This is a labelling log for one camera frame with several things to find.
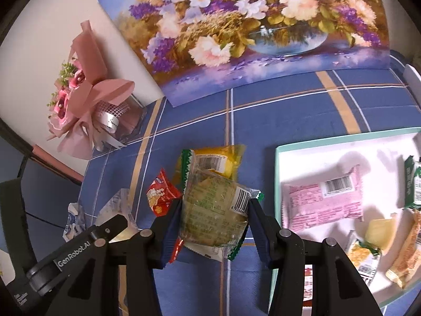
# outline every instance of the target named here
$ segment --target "red and white package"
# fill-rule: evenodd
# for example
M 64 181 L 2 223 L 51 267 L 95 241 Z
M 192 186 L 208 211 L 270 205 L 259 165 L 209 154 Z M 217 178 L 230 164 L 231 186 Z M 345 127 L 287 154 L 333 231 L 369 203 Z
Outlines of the red and white package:
M 159 171 L 158 177 L 154 179 L 146 192 L 149 206 L 156 216 L 166 215 L 171 202 L 181 196 L 181 192 L 168 180 L 164 169 Z
M 293 232 L 363 215 L 362 182 L 359 165 L 349 173 L 318 184 L 289 186 L 283 227 Z

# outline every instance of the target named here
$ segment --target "blue plaid tablecloth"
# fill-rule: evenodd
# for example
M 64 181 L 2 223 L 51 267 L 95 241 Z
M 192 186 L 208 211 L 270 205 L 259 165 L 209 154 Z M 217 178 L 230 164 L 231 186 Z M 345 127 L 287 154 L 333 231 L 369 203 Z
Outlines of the blue plaid tablecloth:
M 263 191 L 264 211 L 273 215 L 277 146 L 421 126 L 420 108 L 403 79 L 405 59 L 396 52 L 390 58 L 389 70 L 302 73 L 177 108 L 165 98 L 152 103 L 137 139 L 120 150 L 94 152 L 79 197 L 88 225 L 120 188 L 130 188 L 136 222 L 148 228 L 155 216 L 145 191 L 159 170 L 171 177 L 182 149 L 227 144 L 247 145 L 238 181 Z M 177 261 L 154 273 L 164 316 L 267 314 L 272 272 L 260 263 L 250 231 L 232 262 L 183 249 Z M 119 301 L 121 314 L 127 315 L 124 280 Z

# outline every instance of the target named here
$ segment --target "green and white package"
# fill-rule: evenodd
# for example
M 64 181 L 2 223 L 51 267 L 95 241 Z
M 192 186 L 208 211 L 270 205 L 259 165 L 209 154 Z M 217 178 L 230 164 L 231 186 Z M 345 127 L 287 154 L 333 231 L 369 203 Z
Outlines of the green and white package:
M 421 163 L 412 155 L 405 160 L 405 208 L 421 208 Z
M 263 194 L 201 169 L 193 150 L 182 152 L 183 208 L 180 237 L 186 242 L 223 248 L 233 259 L 248 224 L 248 203 Z

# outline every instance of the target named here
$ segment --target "wall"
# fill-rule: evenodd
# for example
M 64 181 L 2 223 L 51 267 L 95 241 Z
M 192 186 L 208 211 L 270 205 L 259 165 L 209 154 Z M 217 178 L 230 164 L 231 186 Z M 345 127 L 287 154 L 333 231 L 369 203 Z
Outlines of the wall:
M 391 47 L 413 56 L 419 33 L 396 0 L 384 0 L 384 4 Z M 60 64 L 80 32 L 79 23 L 87 19 L 101 40 L 111 77 L 133 80 L 135 95 L 145 104 L 160 98 L 161 90 L 96 0 L 31 0 L 0 47 L 0 117 L 26 141 L 81 174 L 86 161 L 57 153 L 57 139 L 46 141 L 46 104 Z

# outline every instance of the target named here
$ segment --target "floral painting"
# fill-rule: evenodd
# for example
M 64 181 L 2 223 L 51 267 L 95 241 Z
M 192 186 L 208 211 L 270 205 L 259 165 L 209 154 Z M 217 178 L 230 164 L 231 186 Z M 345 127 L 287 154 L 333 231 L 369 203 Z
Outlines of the floral painting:
M 173 106 L 309 71 L 387 68 L 381 0 L 99 0 Z

